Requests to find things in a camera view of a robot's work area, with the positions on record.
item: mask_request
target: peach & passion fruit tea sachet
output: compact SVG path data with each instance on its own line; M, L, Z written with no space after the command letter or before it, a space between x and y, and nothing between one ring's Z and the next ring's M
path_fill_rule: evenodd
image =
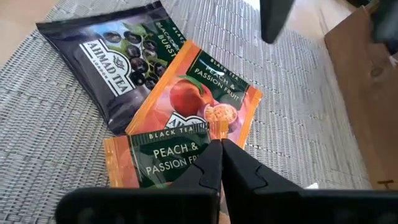
M179 178L212 139L227 138L228 122L215 121L104 140L111 187L165 188ZM220 223L229 223L224 193Z
M140 134L227 120L243 148L262 93L187 41L126 128Z

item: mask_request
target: blackcurrant burst tea packet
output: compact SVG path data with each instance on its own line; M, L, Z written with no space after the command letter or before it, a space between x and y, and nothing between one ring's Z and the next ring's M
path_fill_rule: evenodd
M160 1L99 16L38 23L96 103L124 132L185 42Z

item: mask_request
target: woven placemat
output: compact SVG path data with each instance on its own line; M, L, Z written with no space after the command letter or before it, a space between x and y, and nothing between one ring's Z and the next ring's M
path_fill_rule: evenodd
M61 0L48 20L117 11L149 1ZM260 38L259 11L241 0L168 0L188 39L264 93L246 150L306 187L370 188L323 42L285 30ZM35 30L0 70L0 222L54 222L62 195L107 186L96 106Z

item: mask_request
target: wooden board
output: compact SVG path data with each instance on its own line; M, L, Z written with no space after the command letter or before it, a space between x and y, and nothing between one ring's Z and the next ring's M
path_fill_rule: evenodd
M375 189L398 189L398 71L359 8L325 36L349 120Z

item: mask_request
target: black plastic part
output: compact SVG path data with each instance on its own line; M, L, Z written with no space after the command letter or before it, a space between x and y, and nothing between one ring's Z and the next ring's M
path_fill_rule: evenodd
M304 190L227 139L212 141L167 189L76 190L61 199L56 221L218 223L221 160L231 224L398 223L397 192Z
M347 1L355 7L359 7L369 4L372 0L347 0Z
M218 193L211 189L79 189L59 202L58 224L217 223Z
M221 190L223 168L223 146L220 140L212 140L205 151L196 159L170 188L207 188Z
M282 30L294 0L260 0L261 38L274 43Z
M398 51L398 1L384 0L380 1L379 7L372 15L374 29L372 38L376 43L387 43L392 45L389 48L391 53Z
M231 140L223 139L222 144L223 185L232 224L259 223L258 216L265 215L267 207L277 207L277 203L271 203L271 200L267 201L262 197L258 199L258 190L261 190L260 195L302 190L301 187L251 157ZM292 200L291 195L294 194L289 194L288 199Z

